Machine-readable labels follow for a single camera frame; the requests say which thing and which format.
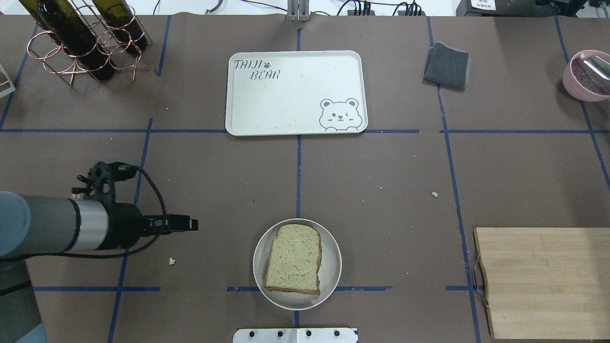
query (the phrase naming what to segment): bread crust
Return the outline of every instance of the bread crust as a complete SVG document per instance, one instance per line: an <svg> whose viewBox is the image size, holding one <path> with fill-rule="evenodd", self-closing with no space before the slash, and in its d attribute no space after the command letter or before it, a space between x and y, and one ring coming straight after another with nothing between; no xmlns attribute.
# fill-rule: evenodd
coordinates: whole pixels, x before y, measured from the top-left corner
<svg viewBox="0 0 610 343"><path fill-rule="evenodd" d="M269 274L269 263L267 263L267 271L265 272L265 278L264 278L264 285L265 288L268 289L269 291L279 291L279 292L291 292L291 293L300 293L300 294L310 294L310 295L320 295L320 278L318 277L318 272L320 271L320 266L322 264L322 238L320 235L320 232L314 228L312 228L309 225L304 225L304 224L300 224L303 226L306 226L312 230L315 231L316 234L318 234L318 262L317 262L317 268L315 270L315 279L316 279L316 290L312 291L310 289L300 289L300 288L291 288L291 287L274 287L274 286L267 286L267 276ZM276 232L275 232L275 237L273 238L273 241L275 242L276 238L278 238L280 231L282 230L284 226L281 226ZM269 252L269 261L271 261L271 257L273 256L273 243L271 243L271 252Z"/></svg>

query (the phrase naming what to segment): slice of bread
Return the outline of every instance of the slice of bread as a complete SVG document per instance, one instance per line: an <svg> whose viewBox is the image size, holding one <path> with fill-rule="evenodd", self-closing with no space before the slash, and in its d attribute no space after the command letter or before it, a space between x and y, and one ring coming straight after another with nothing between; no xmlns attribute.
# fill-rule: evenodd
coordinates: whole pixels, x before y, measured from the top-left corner
<svg viewBox="0 0 610 343"><path fill-rule="evenodd" d="M318 230L301 224L284 225L278 229L271 244L265 288L320 295L318 270L321 260Z"/></svg>

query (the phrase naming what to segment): wine bottle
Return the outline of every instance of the wine bottle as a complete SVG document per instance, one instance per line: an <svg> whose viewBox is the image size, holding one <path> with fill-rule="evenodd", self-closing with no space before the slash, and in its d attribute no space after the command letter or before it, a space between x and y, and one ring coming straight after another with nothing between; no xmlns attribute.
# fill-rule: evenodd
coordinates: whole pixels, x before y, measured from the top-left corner
<svg viewBox="0 0 610 343"><path fill-rule="evenodd" d="M131 40L140 51L146 49L148 40L137 20L134 19L134 15L129 10L125 0L93 0L93 3L109 26L122 29L112 31L119 43L127 45L129 36L131 36ZM138 54L137 49L133 46L129 46L127 52L133 55Z"/></svg>
<svg viewBox="0 0 610 343"><path fill-rule="evenodd" d="M110 79L115 70L110 65L105 49L83 23L68 0L38 0L38 11L48 27L56 33L77 61L97 80Z"/></svg>
<svg viewBox="0 0 610 343"><path fill-rule="evenodd" d="M30 15L34 18L34 20L41 29L45 31L51 31L51 28L45 23L44 19L40 16L40 13L38 12L37 0L19 0L19 2L30 13ZM61 41L55 33L51 32L49 33L49 36L53 43L55 43L56 45L61 45Z"/></svg>

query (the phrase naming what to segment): pink cup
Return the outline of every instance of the pink cup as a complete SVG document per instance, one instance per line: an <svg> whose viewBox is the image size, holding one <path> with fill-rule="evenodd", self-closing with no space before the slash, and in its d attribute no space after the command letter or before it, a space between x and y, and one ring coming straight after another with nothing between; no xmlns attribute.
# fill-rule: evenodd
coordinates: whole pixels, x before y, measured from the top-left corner
<svg viewBox="0 0 610 343"><path fill-rule="evenodd" d="M570 63L568 63L568 65L566 65L565 69L564 69L564 78L563 79L564 79L565 90L568 91L568 93L570 93L570 95L572 95L576 99L582 100L582 101L594 102L594 101L610 99L610 95L604 95L604 94L599 94L599 93L593 92L593 91L585 88L580 82L578 82L578 80L576 79L576 76L574 75L574 72L572 71L572 65L573 65L573 63L577 63L574 60L577 57L581 57L581 56L583 56L584 58L588 58L591 56L599 56L601 59L603 59L607 62L610 62L609 54L606 54L605 52L601 52L601 51L597 51L597 50L584 50L584 51L581 51L578 54L574 55L574 57L572 57L572 59L570 60Z"/></svg>

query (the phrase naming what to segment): bear drawing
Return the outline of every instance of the bear drawing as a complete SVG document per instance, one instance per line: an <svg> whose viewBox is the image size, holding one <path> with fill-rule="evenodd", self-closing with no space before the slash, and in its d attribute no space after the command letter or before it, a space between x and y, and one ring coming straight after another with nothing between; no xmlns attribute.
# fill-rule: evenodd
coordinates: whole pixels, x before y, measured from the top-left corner
<svg viewBox="0 0 610 343"><path fill-rule="evenodd" d="M358 131L358 127L362 124L356 99L350 98L338 103L324 99L320 106L322 107L320 125L326 129L326 132Z"/></svg>

